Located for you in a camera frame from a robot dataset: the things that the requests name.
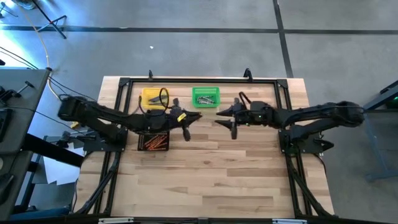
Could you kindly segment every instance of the concrete floor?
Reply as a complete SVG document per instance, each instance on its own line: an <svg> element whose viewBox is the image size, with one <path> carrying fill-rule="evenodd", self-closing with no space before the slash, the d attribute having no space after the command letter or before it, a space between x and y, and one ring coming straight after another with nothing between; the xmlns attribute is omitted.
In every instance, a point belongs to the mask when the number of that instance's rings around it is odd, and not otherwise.
<svg viewBox="0 0 398 224"><path fill-rule="evenodd" d="M69 0L41 1L51 18L63 14L70 26L199 27L275 29L271 0ZM286 29L398 29L395 0L280 0ZM7 17L5 24L27 26L23 15ZM35 23L41 14L29 11ZM43 32L54 78L70 88L97 98L105 75L228 76L240 77L246 67L255 77L286 77L278 34L105 33ZM396 35L287 34L294 77L304 78L311 105L350 100L361 105L396 81ZM45 54L34 32L1 31L1 46L44 68ZM9 60L10 65L17 63ZM38 111L56 118L59 102L45 90ZM374 119L393 128L396 119ZM65 128L40 115L30 133L42 137ZM383 132L393 135L396 129ZM343 218L379 222L398 221L398 178L365 181L380 171L364 129L336 128L325 132L335 147L325 153L328 183L335 213ZM391 161L398 154L391 151ZM70 198L42 197L49 187L39 186L32 204L38 208L67 205ZM59 188L72 196L73 186Z"/></svg>

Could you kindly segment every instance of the yellow plastic tray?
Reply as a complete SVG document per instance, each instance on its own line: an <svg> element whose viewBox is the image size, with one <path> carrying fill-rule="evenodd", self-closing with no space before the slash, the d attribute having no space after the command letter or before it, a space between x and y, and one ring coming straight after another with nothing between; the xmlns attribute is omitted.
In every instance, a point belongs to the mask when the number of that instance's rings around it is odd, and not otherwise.
<svg viewBox="0 0 398 224"><path fill-rule="evenodd" d="M160 93L160 88L143 88L142 89L142 107L147 109L147 110L164 110L164 106L162 105L150 105L150 99L155 98L159 96ZM162 96L167 96L166 91L163 90ZM163 99L162 102L164 105L167 105L167 100L168 99Z"/></svg>

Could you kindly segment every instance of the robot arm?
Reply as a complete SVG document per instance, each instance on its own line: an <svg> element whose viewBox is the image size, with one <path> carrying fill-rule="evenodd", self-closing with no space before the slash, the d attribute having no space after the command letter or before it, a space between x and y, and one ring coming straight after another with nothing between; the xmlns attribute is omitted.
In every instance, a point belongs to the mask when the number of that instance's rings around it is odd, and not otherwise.
<svg viewBox="0 0 398 224"><path fill-rule="evenodd" d="M146 114L126 114L88 101L81 96L68 96L62 99L58 117L64 121L78 121L83 125L97 131L107 142L118 141L121 138L122 129L116 124L126 127L128 130L140 134L143 132L158 133L174 128L182 128L186 141L190 140L188 126L201 118L198 112L183 110L178 105L178 99L174 99L174 106L170 113L164 110L151 110ZM105 124L100 119L110 121L113 124Z"/></svg>
<svg viewBox="0 0 398 224"><path fill-rule="evenodd" d="M342 101L340 103L325 103L324 105L300 108L297 110L275 109L262 101L248 101L250 110L244 102L235 98L235 104L227 110L217 113L219 116L232 117L229 121L216 120L220 125L231 131L232 139L237 138L239 125L263 125L276 129L298 121L318 119L308 125L293 125L290 129L292 139L306 138L310 134L319 133L337 126L357 127L363 120L363 109L355 103Z"/></svg>

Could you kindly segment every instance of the green plastic tray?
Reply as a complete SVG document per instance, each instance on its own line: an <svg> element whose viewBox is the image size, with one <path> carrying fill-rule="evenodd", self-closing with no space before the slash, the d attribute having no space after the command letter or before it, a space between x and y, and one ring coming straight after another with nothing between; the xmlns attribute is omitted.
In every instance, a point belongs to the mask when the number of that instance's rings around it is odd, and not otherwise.
<svg viewBox="0 0 398 224"><path fill-rule="evenodd" d="M213 104L199 104L198 97L209 96ZM220 89L218 87L193 87L192 104L196 108L214 108L220 105Z"/></svg>

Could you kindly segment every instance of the wooden tabletop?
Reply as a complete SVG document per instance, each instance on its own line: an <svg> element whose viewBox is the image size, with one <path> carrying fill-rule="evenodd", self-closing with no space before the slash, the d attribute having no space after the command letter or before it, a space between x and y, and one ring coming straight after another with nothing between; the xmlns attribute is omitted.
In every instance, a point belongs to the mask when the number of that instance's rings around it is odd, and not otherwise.
<svg viewBox="0 0 398 224"><path fill-rule="evenodd" d="M98 103L113 108L120 77L104 77ZM287 79L293 108L309 106L304 80ZM196 109L192 87L218 86L221 105ZM145 87L166 87L170 99L178 97L182 108L201 111L203 117L189 130L185 142L181 129L170 132L167 152L138 152L138 135L129 132L122 154L114 194L112 216L130 217L294 217L284 156L280 153L277 130L240 126L238 139L216 124L216 112L229 108L243 91L251 100L276 106L274 87L267 84L135 83L129 112ZM124 98L120 108L124 107ZM77 185L78 210L98 185L103 152L94 152L81 167ZM307 184L324 208L333 213L325 171L313 155L303 155ZM108 187L101 207L104 209ZM300 207L304 211L301 191Z"/></svg>

